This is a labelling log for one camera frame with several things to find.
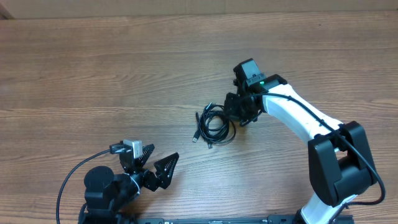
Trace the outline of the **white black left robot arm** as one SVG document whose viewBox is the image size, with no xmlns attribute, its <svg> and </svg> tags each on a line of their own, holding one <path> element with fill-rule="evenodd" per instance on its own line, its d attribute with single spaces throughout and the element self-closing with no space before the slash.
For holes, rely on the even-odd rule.
<svg viewBox="0 0 398 224">
<path fill-rule="evenodd" d="M 179 154 L 171 154 L 154 163 L 155 172 L 144 165 L 153 153 L 155 146 L 144 146 L 141 141 L 123 140 L 109 147 L 110 154 L 119 156 L 124 170 L 115 174 L 111 168 L 98 166 L 88 171 L 84 184 L 86 203 L 79 214 L 79 223 L 137 223 L 134 215 L 121 210 L 147 188 L 155 192 L 166 189 L 174 174 Z"/>
</svg>

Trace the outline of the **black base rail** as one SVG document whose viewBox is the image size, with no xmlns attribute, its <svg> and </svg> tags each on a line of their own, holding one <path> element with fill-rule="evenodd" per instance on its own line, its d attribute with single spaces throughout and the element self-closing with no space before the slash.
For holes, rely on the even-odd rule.
<svg viewBox="0 0 398 224">
<path fill-rule="evenodd" d="M 141 218 L 138 224 L 298 224 L 305 223 L 296 215 L 269 215 L 268 217 L 254 218 L 188 218 L 188 219 L 163 219 Z"/>
</svg>

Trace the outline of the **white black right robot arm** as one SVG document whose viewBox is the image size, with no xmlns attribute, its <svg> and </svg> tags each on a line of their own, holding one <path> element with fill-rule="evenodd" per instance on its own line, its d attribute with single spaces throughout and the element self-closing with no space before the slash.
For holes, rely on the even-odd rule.
<svg viewBox="0 0 398 224">
<path fill-rule="evenodd" d="M 380 183 L 363 127 L 342 123 L 317 110 L 279 75 L 238 75 L 236 93 L 228 93 L 224 112 L 241 126 L 267 113 L 290 128 L 308 147 L 313 196 L 293 223 L 335 223 L 354 198 Z"/>
</svg>

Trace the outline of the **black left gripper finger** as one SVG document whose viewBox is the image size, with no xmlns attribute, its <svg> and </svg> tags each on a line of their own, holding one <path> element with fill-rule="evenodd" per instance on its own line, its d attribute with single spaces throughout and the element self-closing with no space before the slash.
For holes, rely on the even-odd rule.
<svg viewBox="0 0 398 224">
<path fill-rule="evenodd" d="M 154 163 L 159 187 L 166 189 L 172 181 L 174 169 L 177 165 L 179 154 L 176 152 Z"/>
<path fill-rule="evenodd" d="M 150 158 L 150 155 L 153 153 L 155 146 L 153 144 L 149 144 L 143 147 L 142 156 L 136 159 L 136 165 L 138 167 L 143 167 L 147 160 Z"/>
</svg>

